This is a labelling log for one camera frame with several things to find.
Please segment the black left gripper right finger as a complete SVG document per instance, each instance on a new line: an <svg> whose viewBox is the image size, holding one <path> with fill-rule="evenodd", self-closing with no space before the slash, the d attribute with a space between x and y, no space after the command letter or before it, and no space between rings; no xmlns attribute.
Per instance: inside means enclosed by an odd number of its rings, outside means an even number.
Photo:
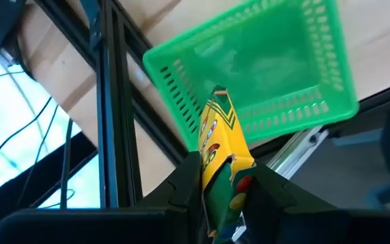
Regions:
<svg viewBox="0 0 390 244"><path fill-rule="evenodd" d="M390 210L341 209L257 165L244 205L253 244L390 244Z"/></svg>

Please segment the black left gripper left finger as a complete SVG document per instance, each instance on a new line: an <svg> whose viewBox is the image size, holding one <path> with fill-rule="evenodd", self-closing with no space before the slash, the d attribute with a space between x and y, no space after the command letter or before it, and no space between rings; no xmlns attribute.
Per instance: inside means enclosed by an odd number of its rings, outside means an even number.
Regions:
<svg viewBox="0 0 390 244"><path fill-rule="evenodd" d="M0 244L205 244L200 168L189 153L133 207L18 211L0 221Z"/></svg>

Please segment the yellow green crayon box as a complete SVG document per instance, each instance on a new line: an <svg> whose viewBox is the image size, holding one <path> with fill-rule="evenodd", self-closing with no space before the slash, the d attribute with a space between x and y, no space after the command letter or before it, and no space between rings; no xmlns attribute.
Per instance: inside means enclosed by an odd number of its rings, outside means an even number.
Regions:
<svg viewBox="0 0 390 244"><path fill-rule="evenodd" d="M198 151L207 235L212 244L232 244L256 163L224 87L213 89L202 111Z"/></svg>

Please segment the green plastic basket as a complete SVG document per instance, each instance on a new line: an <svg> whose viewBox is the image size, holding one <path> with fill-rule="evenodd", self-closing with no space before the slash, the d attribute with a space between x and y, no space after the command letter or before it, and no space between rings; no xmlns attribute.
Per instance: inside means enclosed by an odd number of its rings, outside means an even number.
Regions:
<svg viewBox="0 0 390 244"><path fill-rule="evenodd" d="M337 0L251 0L148 50L143 63L191 151L217 86L248 143L359 108Z"/></svg>

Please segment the silver metal bracket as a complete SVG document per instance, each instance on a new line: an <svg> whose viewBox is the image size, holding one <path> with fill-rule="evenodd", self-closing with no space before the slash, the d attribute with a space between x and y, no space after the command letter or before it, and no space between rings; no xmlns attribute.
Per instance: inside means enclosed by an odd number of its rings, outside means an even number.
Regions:
<svg viewBox="0 0 390 244"><path fill-rule="evenodd" d="M322 126L298 131L266 165L289 180L328 134L328 130L323 129Z"/></svg>

